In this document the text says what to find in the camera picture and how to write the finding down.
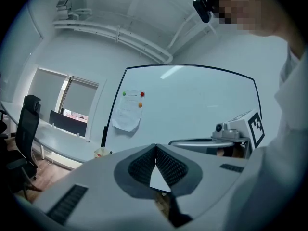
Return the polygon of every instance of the ceiling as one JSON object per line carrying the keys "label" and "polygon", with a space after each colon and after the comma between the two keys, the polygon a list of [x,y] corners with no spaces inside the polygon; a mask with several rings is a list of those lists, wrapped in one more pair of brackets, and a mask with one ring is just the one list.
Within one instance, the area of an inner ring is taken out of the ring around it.
{"label": "ceiling", "polygon": [[87,21],[120,26],[176,55],[193,39],[210,31],[195,12],[193,1],[78,0],[72,1],[72,9],[92,9]]}

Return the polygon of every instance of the floor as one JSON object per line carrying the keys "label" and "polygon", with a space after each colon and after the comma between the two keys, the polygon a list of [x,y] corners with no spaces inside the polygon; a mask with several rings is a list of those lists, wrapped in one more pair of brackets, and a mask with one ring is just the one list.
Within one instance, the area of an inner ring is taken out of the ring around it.
{"label": "floor", "polygon": [[[8,150],[17,150],[17,146],[15,144],[15,140],[8,139]],[[37,179],[33,181],[33,184],[42,189],[43,191],[52,186],[56,181],[66,176],[70,171],[62,168],[56,164],[52,164],[48,160],[42,160],[40,155],[36,152],[33,152],[33,155],[37,161]],[[23,191],[16,193],[17,195],[24,197]],[[31,190],[27,190],[27,196],[29,202],[33,203],[35,199],[40,195],[40,192],[35,192]]]}

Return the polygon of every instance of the headset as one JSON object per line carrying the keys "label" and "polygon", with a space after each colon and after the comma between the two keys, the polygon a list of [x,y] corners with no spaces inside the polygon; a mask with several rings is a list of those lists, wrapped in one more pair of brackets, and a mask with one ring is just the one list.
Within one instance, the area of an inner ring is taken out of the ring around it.
{"label": "headset", "polygon": [[224,18],[223,14],[218,11],[219,0],[195,0],[193,1],[192,5],[204,23],[209,23],[211,20],[211,12],[214,14],[219,14],[219,18]]}

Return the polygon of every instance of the paper sheet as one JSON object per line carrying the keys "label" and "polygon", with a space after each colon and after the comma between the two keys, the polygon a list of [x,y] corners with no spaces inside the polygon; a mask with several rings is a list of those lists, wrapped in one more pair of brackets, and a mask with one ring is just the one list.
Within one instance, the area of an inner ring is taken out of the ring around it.
{"label": "paper sheet", "polygon": [[121,96],[120,103],[112,117],[112,125],[120,130],[132,132],[140,122],[143,106],[139,108],[139,103],[144,103],[144,97],[140,96],[142,91],[126,91],[125,96]]}

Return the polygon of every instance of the window blind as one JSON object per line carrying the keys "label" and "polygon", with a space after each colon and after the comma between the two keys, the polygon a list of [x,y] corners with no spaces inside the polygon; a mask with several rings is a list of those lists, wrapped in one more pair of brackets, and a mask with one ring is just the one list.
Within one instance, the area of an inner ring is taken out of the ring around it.
{"label": "window blind", "polygon": [[49,121],[50,110],[56,107],[57,99],[61,87],[66,79],[66,75],[37,69],[28,94],[32,94],[41,99],[40,118]]}
{"label": "window blind", "polygon": [[62,108],[89,116],[97,86],[72,79]]}

